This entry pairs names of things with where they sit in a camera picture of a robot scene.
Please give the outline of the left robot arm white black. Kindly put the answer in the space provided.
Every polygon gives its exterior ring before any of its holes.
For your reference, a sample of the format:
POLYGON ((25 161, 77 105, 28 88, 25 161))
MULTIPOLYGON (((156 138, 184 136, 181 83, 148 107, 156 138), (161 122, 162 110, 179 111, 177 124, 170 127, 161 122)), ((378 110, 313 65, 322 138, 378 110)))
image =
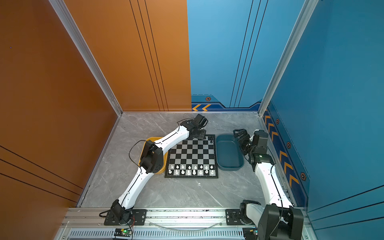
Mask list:
POLYGON ((165 165, 164 155, 183 140, 203 140, 206 135, 204 127, 207 123, 207 118, 198 114, 193 119, 183 120, 175 130, 157 141, 144 140, 144 148, 135 176, 110 208, 110 216, 117 224, 133 224, 132 209, 136 200, 149 179, 165 165))

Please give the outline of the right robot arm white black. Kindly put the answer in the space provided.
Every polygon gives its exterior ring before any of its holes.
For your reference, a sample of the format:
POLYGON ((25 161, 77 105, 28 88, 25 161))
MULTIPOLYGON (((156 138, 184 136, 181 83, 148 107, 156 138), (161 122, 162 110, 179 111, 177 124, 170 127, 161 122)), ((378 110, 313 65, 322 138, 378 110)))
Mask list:
POLYGON ((250 136, 245 129, 234 130, 234 138, 261 183, 266 205, 243 200, 239 218, 244 225, 256 226, 257 240, 300 240, 304 226, 301 210, 294 207, 280 184, 271 155, 267 153, 268 133, 254 131, 250 136))

